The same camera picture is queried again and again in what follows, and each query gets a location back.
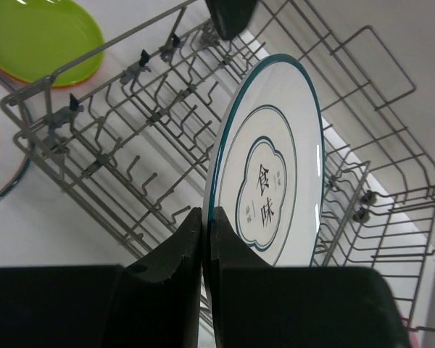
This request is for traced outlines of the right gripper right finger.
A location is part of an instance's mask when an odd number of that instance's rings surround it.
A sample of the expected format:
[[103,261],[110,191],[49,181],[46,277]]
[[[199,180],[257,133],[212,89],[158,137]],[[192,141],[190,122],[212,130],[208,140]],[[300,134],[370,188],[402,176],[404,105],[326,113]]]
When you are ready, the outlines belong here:
[[210,221],[210,307],[218,347],[408,347],[388,283],[363,267],[275,268]]

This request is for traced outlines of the lime green plate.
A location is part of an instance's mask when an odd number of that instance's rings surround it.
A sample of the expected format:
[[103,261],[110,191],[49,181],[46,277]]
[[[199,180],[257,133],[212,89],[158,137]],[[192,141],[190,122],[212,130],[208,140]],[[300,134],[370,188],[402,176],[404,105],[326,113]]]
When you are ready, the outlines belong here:
[[31,83],[103,44],[74,1],[0,1],[0,70],[17,80]]

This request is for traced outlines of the grey wire dish rack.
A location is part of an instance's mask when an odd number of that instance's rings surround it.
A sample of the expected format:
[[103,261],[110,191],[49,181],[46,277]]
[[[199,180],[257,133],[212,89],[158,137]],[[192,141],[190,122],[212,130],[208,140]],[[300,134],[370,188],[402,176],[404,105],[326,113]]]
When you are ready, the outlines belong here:
[[75,111],[47,80],[7,97],[4,109],[16,117],[45,99],[16,145],[29,138],[30,158],[126,251],[145,255],[207,198],[233,95],[264,58],[289,54],[314,84],[324,135],[311,263],[380,272],[411,336],[435,347],[435,161],[399,111],[415,81],[373,27],[344,36],[314,1],[261,1],[250,29],[226,43],[202,1],[183,1],[101,51],[113,49],[123,61],[77,92]]

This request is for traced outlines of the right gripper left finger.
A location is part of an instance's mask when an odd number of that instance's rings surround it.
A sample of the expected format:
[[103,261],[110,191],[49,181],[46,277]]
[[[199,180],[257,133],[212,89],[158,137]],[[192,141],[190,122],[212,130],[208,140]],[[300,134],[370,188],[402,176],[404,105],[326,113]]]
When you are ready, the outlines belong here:
[[0,268],[0,347],[195,347],[201,218],[127,267]]

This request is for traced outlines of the plain white plate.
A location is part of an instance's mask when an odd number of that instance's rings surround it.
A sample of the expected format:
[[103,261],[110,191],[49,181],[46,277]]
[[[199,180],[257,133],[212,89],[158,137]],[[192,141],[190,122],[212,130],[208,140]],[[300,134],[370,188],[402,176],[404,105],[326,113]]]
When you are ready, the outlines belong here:
[[222,208],[233,232],[271,266],[308,266],[323,207],[325,141],[320,103],[289,54],[261,59],[225,111],[212,148],[202,224]]

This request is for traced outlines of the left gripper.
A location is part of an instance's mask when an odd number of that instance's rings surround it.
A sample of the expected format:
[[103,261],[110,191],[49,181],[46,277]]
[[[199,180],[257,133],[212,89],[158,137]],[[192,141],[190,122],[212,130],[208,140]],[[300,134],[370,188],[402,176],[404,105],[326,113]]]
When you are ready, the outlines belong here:
[[206,0],[212,23],[223,40],[233,40],[247,29],[258,0]]

